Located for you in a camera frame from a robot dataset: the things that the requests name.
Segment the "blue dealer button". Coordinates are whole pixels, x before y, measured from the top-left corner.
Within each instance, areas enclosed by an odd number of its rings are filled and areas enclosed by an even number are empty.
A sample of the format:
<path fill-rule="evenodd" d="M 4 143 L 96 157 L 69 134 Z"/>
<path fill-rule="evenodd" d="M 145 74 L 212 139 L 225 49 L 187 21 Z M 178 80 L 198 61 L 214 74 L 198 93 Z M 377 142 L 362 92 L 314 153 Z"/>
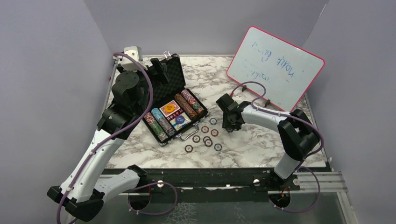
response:
<path fill-rule="evenodd" d="M 175 118 L 175 122 L 179 125 L 184 124 L 185 123 L 185 117 L 182 115 L 179 115 Z"/>

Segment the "red playing card deck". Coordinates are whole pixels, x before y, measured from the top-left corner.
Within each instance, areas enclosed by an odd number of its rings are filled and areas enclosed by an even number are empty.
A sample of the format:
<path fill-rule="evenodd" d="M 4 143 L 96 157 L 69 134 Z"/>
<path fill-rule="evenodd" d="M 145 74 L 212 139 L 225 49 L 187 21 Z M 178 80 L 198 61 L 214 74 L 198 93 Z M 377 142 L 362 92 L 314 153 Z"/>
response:
<path fill-rule="evenodd" d="M 165 117 L 169 117 L 170 115 L 174 114 L 175 112 L 179 111 L 180 109 L 181 109 L 181 107 L 175 100 L 172 100 L 159 108 L 160 112 Z"/>

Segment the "orange dealer button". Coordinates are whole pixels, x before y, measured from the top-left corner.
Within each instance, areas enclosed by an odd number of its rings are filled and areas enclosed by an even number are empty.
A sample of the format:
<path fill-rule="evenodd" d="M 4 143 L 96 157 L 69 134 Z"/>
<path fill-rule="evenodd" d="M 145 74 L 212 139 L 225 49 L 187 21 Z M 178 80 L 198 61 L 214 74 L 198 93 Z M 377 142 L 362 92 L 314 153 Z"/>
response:
<path fill-rule="evenodd" d="M 164 107 L 164 110 L 165 110 L 167 113 L 171 113 L 171 112 L 173 112 L 173 111 L 175 110 L 175 106 L 174 106 L 173 104 L 167 104 L 167 105 Z"/>

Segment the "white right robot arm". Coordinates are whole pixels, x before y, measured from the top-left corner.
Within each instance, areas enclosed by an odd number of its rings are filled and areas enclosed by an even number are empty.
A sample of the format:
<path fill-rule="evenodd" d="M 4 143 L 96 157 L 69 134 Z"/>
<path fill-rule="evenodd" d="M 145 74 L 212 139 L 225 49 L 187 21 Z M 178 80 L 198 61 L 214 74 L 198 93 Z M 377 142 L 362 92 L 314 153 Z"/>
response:
<path fill-rule="evenodd" d="M 248 101 L 239 104 L 229 94 L 220 97 L 216 104 L 223 112 L 222 127 L 228 132 L 241 130 L 243 124 L 252 124 L 280 135 L 284 154 L 269 178 L 271 187 L 276 190 L 288 184 L 288 178 L 321 139 L 302 110 L 280 112 L 257 107 Z"/>

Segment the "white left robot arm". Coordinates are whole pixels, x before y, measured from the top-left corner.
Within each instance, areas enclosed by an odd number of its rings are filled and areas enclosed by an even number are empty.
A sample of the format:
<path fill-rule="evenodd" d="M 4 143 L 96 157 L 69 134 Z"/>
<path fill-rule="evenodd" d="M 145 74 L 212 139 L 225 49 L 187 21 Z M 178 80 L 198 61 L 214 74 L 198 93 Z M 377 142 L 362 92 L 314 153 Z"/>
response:
<path fill-rule="evenodd" d="M 120 74 L 111 87 L 113 99 L 103 111 L 87 151 L 70 176 L 47 192 L 58 204 L 57 223 L 62 221 L 63 210 L 73 222 L 91 221 L 106 201 L 128 189 L 139 192 L 146 188 L 147 174 L 136 165 L 106 181 L 98 179 L 113 154 L 152 108 L 158 97 L 156 91 L 169 83 L 170 60 L 150 61 L 150 66 L 144 66 L 129 56 L 123 57 Z"/>

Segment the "blue playing card deck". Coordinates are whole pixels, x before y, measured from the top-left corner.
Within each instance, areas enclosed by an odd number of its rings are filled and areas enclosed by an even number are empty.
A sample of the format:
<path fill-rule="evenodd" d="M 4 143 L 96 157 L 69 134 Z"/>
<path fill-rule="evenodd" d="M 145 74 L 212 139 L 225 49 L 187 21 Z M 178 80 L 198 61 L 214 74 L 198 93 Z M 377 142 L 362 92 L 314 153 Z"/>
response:
<path fill-rule="evenodd" d="M 170 120 L 170 124 L 173 126 L 173 128 L 176 131 L 179 131 L 186 125 L 191 123 L 190 117 L 185 113 L 181 113 L 180 115 L 177 115 L 175 118 Z"/>

